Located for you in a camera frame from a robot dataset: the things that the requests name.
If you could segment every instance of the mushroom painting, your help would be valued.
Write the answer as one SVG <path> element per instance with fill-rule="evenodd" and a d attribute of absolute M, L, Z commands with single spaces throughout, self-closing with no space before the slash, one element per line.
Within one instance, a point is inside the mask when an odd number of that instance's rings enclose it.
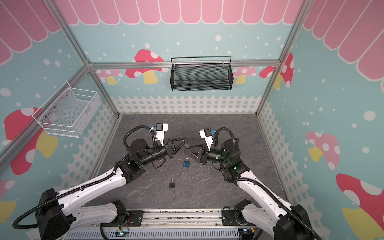
<path fill-rule="evenodd" d="M 245 76 L 256 76 L 256 68 L 255 67 L 242 67 L 242 68 L 235 68 L 233 71 L 233 76 L 237 77 L 236 84 L 243 84 L 245 83 Z"/>
<path fill-rule="evenodd" d="M 7 145 L 17 134 L 32 120 L 32 114 L 38 108 L 23 108 L 9 114 L 4 120 L 5 135 L 7 140 L 3 145 Z M 39 150 L 45 158 L 50 158 L 59 144 L 57 137 L 48 135 L 40 129 L 12 160 L 11 169 L 14 174 L 21 175 L 26 173 L 32 166 L 35 151 Z"/>
<path fill-rule="evenodd" d="M 289 88 L 293 78 L 293 70 L 294 70 L 293 67 L 294 67 L 293 55 L 292 53 L 289 53 L 287 61 L 285 62 L 283 69 L 281 70 L 279 76 L 277 77 L 275 84 L 273 85 L 277 91 L 280 90 L 280 84 L 283 79 L 284 79 L 285 86 Z M 272 76 L 273 69 L 274 68 L 271 66 L 264 68 L 260 72 L 260 77 L 266 78 L 266 77 Z"/>
<path fill-rule="evenodd" d="M 123 76 L 118 69 L 98 69 L 96 73 L 103 83 L 107 82 L 109 85 L 116 85 L 118 83 L 114 76 Z"/>
<path fill-rule="evenodd" d="M 15 184 L 14 180 L 0 180 L 0 199 Z M 0 223 L 5 223 L 16 208 L 16 201 L 0 201 Z"/>
<path fill-rule="evenodd" d="M 136 56 L 132 60 L 132 62 L 164 62 L 164 60 L 159 57 L 156 53 L 141 49 L 137 52 Z M 125 72 L 125 75 L 127 75 L 129 78 L 136 78 L 143 74 L 144 76 L 144 83 L 145 84 L 154 84 L 157 83 L 159 80 L 155 76 L 154 71 L 160 71 L 160 72 L 168 72 L 168 68 L 156 68 L 156 69 L 127 69 Z"/>
<path fill-rule="evenodd" d="M 340 147 L 336 137 L 321 132 L 307 132 L 306 138 L 306 144 L 310 142 L 314 145 L 313 148 L 308 149 L 312 160 L 318 162 L 320 158 L 324 156 L 328 167 L 334 170 L 340 160 Z"/>
<path fill-rule="evenodd" d="M 384 237 L 384 191 L 346 174 L 336 175 L 336 183 L 356 209 L 341 211 L 354 234 L 361 240 Z"/>

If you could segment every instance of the blue padlock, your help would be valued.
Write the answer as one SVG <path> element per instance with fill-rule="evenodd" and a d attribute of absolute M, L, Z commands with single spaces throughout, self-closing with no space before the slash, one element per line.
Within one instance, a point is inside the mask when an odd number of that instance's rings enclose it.
<path fill-rule="evenodd" d="M 183 167 L 189 167 L 189 159 L 188 159 L 188 158 L 186 158 L 186 159 L 184 160 L 184 165 L 183 165 Z"/>

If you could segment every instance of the gray floor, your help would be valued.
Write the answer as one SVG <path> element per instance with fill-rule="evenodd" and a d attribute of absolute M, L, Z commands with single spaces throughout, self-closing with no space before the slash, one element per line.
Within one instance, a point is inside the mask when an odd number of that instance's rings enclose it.
<path fill-rule="evenodd" d="M 203 128 L 218 129 L 228 127 L 240 139 L 241 159 L 254 174 L 278 196 L 283 197 L 283 189 L 275 167 L 263 139 L 260 127 L 254 114 L 164 114 L 164 115 L 124 115 L 116 131 L 100 173 L 113 167 L 121 160 L 126 150 L 122 138 L 138 125 L 155 126 L 157 122 L 169 125 L 164 138 L 187 137 L 188 145 L 202 144 L 199 130 Z M 128 144 L 137 138 L 144 138 L 152 147 L 151 134 L 140 129 L 128 137 Z M 219 146 L 230 135 L 222 131 L 219 135 Z M 144 173 L 137 180 L 113 189 L 87 205 L 106 204 L 113 200 L 121 200 L 130 209 L 142 208 L 202 208 L 202 207 L 234 207 L 243 199 L 253 200 L 244 190 L 223 180 L 220 171 L 211 163 L 206 166 L 195 161 L 189 168 L 183 167 L 184 149 L 172 159 L 167 159 L 159 169 L 151 165 L 145 167 Z M 169 189 L 169 182 L 174 179 L 175 189 Z"/>

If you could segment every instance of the robotic arm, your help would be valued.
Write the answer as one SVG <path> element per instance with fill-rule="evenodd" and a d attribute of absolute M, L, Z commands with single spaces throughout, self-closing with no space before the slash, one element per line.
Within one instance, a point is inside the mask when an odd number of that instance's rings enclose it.
<path fill-rule="evenodd" d="M 231 139 L 226 140 L 221 148 L 218 144 L 218 133 L 226 130 Z M 189 157 L 198 163 L 207 164 L 207 161 L 220 163 L 220 171 L 224 179 L 234 183 L 251 195 L 262 208 L 256 207 L 248 200 L 244 200 L 235 207 L 237 223 L 252 223 L 266 231 L 276 240 L 321 240 L 313 231 L 306 210 L 297 205 L 293 207 L 267 188 L 240 159 L 241 151 L 238 148 L 239 139 L 233 133 L 222 127 L 217 131 L 211 129 L 200 130 L 201 138 L 205 143 L 191 146 L 186 149 Z"/>
<path fill-rule="evenodd" d="M 151 132 L 154 145 L 152 148 L 144 139 L 136 139 L 130 146 L 126 143 L 127 137 L 140 128 Z M 166 123 L 156 124 L 156 127 L 152 128 L 141 125 L 130 130 L 123 138 L 123 144 L 128 153 L 122 160 L 116 162 L 113 168 L 78 186 L 59 192 L 55 192 L 53 189 L 43 192 L 39 205 L 18 217 L 12 227 L 16 229 L 38 227 L 41 240 L 54 240 L 67 231 L 84 225 L 110 223 L 114 226 L 121 226 L 126 224 L 129 214 L 121 201 L 113 201 L 101 206 L 82 206 L 114 188 L 137 179 L 145 173 L 143 166 L 151 163 L 153 165 L 153 162 L 161 159 L 164 159 L 164 163 L 167 156 L 172 158 L 184 146 L 187 138 L 164 141 L 164 132 L 167 130 L 168 124 Z M 157 140 L 160 140 L 161 146 L 157 145 Z M 36 212 L 37 224 L 19 225 L 22 219 L 33 212 Z"/>

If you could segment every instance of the white picket fence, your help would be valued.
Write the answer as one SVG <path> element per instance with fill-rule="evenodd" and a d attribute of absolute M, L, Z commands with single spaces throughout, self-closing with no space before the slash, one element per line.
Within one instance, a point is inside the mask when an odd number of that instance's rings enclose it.
<path fill-rule="evenodd" d="M 60 175 L 63 181 L 60 186 L 54 187 L 55 191 L 67 189 L 88 180 L 115 120 L 111 108 L 104 104 L 102 106 L 103 108 L 99 109 L 99 116 L 96 116 L 96 122 L 91 122 L 92 129 L 86 129 L 88 137 L 83 137 L 83 145 L 78 145 L 79 153 L 73 154 L 73 163 L 67 164 L 67 174 Z"/>
<path fill-rule="evenodd" d="M 293 161 L 293 152 L 288 150 L 289 143 L 284 141 L 285 135 L 281 134 L 281 127 L 278 120 L 272 113 L 270 103 L 266 102 L 260 113 L 262 128 L 266 133 L 267 142 L 272 151 L 272 157 L 277 165 L 277 170 L 282 180 L 282 184 L 288 189 L 288 198 L 294 205 L 300 204 L 304 207 L 312 221 L 312 228 L 321 237 L 329 240 L 330 230 L 321 224 L 321 212 L 316 211 L 313 203 L 315 198 L 310 197 L 307 190 L 308 185 L 303 183 L 303 173 L 297 171 L 298 162 Z"/>
<path fill-rule="evenodd" d="M 254 98 L 238 98 L 235 96 L 231 98 L 230 96 L 223 98 L 215 98 L 215 96 L 208 98 L 204 96 L 200 98 L 169 98 L 166 96 L 162 99 L 160 96 L 157 98 L 150 97 L 149 99 L 142 97 L 139 99 L 135 97 L 131 99 L 127 97 L 123 99 L 119 97 L 115 99 L 112 97 L 112 101 L 115 104 L 116 108 L 120 113 L 127 114 L 185 114 L 185 113 L 254 113 L 256 112 L 260 101 L 261 96 Z"/>

